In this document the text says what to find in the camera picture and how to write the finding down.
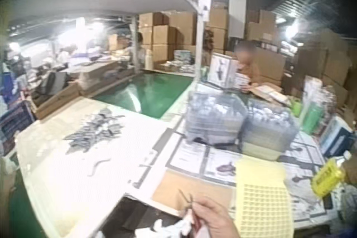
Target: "warehouse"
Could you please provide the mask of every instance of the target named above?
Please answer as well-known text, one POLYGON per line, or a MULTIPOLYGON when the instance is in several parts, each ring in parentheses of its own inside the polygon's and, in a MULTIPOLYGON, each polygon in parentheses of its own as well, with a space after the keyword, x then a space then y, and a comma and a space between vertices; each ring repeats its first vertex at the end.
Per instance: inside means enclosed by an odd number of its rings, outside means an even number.
POLYGON ((354 237, 353 3, 1 0, 2 236, 354 237))

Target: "plastic storage box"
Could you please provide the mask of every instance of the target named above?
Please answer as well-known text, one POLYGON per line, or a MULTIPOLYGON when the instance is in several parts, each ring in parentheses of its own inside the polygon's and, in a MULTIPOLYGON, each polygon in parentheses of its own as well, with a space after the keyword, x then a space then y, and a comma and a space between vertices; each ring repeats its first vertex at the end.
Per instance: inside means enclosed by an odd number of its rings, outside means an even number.
POLYGON ((193 93, 187 106, 186 138, 210 145, 233 144, 247 114, 236 96, 193 93))
POLYGON ((243 153, 276 160, 290 147, 298 130, 289 109, 250 99, 242 132, 243 153))

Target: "green mat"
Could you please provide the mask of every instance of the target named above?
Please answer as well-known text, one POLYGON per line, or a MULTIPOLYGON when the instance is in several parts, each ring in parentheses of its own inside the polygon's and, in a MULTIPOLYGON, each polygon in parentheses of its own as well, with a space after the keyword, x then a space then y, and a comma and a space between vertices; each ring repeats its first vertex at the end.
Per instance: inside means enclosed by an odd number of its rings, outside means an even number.
POLYGON ((168 74, 142 74, 93 99, 160 118, 187 89, 193 78, 168 74))

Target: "finger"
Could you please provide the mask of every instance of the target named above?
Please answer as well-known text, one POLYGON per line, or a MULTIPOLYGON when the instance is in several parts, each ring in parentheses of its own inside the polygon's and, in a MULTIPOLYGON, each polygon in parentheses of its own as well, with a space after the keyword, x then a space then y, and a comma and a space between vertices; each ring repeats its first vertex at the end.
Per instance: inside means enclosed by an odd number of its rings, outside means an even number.
POLYGON ((219 215, 215 213, 213 210, 209 209, 208 207, 202 206, 199 203, 193 203, 192 208, 196 215, 203 219, 208 226, 214 225, 214 223, 218 222, 219 215))
POLYGON ((194 199, 194 202, 197 202, 200 205, 205 206, 220 215, 226 214, 226 209, 209 197, 198 196, 194 199))

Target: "hand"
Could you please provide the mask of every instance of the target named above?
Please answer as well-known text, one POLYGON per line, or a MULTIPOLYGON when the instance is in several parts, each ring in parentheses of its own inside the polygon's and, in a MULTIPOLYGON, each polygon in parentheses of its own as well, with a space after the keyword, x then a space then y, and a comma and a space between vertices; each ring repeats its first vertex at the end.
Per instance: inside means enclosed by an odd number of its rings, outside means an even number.
POLYGON ((205 221, 211 238, 240 238, 227 210, 207 197, 195 198, 192 208, 205 221))

